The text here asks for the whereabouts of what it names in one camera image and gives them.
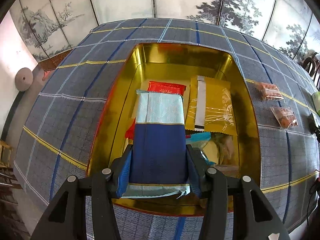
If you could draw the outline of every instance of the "silver screw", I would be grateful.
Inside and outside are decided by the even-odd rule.
[[[71,175],[68,177],[69,182],[74,182],[75,180],[76,180],[76,176],[74,176],[74,175]]]
[[[208,173],[210,174],[216,174],[217,173],[217,170],[215,168],[209,168],[208,169]]]
[[[110,173],[111,173],[111,169],[109,169],[109,168],[105,168],[102,170],[102,174],[104,174],[104,175],[108,175]]]
[[[251,181],[251,178],[249,176],[243,176],[242,179],[245,182],[250,182]]]

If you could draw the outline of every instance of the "green object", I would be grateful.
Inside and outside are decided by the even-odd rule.
[[[313,99],[313,103],[315,104],[316,107],[316,112],[317,114],[320,116],[320,92],[314,92],[312,94],[312,99]]]

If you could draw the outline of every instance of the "yellow snack package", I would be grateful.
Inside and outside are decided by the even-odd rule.
[[[204,76],[192,78],[185,127],[237,135],[230,82]]]

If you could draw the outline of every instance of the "white wall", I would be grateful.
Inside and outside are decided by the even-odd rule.
[[[11,105],[18,94],[14,78],[18,70],[37,65],[22,41],[10,13],[0,23],[0,135]]]

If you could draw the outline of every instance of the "transparent wrapper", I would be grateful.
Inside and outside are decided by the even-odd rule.
[[[268,84],[263,82],[255,82],[254,86],[261,93],[262,101],[281,101],[284,97],[280,93],[278,87],[274,84]]]
[[[275,106],[270,107],[270,109],[273,112],[275,118],[278,120],[278,123],[281,126],[281,128],[288,129],[291,126],[298,125],[297,118],[294,116],[292,110]]]

